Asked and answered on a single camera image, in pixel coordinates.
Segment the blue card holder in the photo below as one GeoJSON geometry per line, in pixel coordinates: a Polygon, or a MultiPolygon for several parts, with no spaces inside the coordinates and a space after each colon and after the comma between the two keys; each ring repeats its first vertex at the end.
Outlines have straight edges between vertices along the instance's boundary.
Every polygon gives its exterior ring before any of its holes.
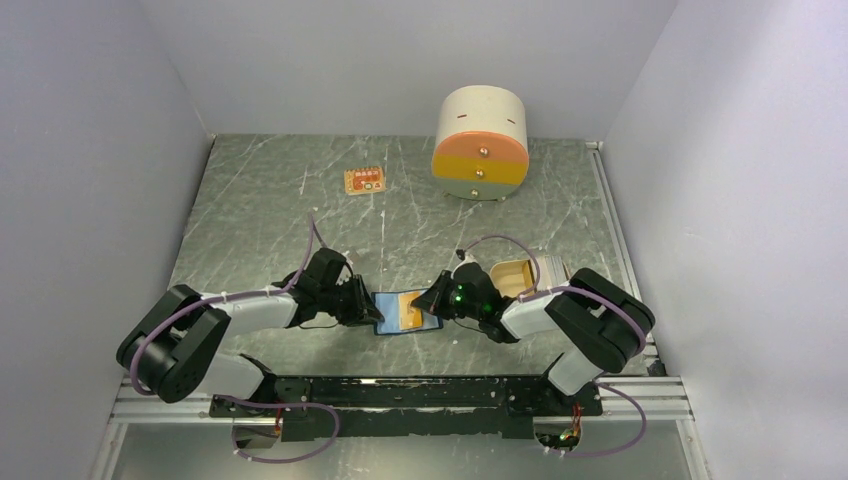
{"type": "Polygon", "coordinates": [[[425,331],[439,330],[443,328],[441,318],[422,312],[424,317],[423,327],[417,330],[402,332],[398,324],[398,297],[404,292],[415,291],[407,290],[401,292],[376,292],[373,294],[373,299],[384,316],[384,321],[374,326],[374,333],[378,336],[403,335],[411,333],[419,333],[425,331]]]}

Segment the orange credit card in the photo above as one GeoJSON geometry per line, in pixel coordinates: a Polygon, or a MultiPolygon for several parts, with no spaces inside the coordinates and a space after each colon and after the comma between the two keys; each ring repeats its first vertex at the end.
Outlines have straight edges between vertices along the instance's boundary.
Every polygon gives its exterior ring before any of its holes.
{"type": "Polygon", "coordinates": [[[414,307],[412,302],[422,294],[415,290],[404,292],[398,297],[398,324],[402,332],[417,330],[423,327],[424,317],[420,309],[414,307]]]}

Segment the stack of credit cards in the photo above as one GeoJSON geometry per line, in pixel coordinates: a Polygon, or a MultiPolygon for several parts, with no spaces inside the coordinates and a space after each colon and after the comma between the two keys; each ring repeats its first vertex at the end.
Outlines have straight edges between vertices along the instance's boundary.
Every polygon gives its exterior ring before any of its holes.
{"type": "Polygon", "coordinates": [[[529,261],[529,267],[532,285],[536,290],[547,290],[566,284],[570,277],[568,268],[559,255],[539,256],[536,260],[529,261]]]}

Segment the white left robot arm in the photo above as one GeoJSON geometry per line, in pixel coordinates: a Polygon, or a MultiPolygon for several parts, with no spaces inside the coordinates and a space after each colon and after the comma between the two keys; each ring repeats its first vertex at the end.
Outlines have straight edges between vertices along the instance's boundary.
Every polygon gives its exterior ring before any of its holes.
{"type": "Polygon", "coordinates": [[[319,314],[341,326],[374,325],[383,316],[340,252],[322,247],[281,282],[261,290],[202,294],[167,290],[120,343],[117,363],[141,395],[176,403],[202,392],[236,398],[261,416],[278,398],[277,376],[248,354],[220,352],[234,336],[297,328],[319,314]]]}

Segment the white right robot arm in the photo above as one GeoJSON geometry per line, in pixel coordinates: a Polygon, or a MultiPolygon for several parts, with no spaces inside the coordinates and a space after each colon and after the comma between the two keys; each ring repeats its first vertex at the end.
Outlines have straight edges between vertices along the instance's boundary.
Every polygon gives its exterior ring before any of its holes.
{"type": "Polygon", "coordinates": [[[589,268],[561,285],[505,296],[477,262],[465,260],[442,271],[411,306],[445,320],[475,320],[496,343],[563,333],[570,346],[546,370],[539,389],[542,406],[553,414],[573,406],[585,384],[621,372],[644,350],[656,323],[644,303],[589,268]]]}

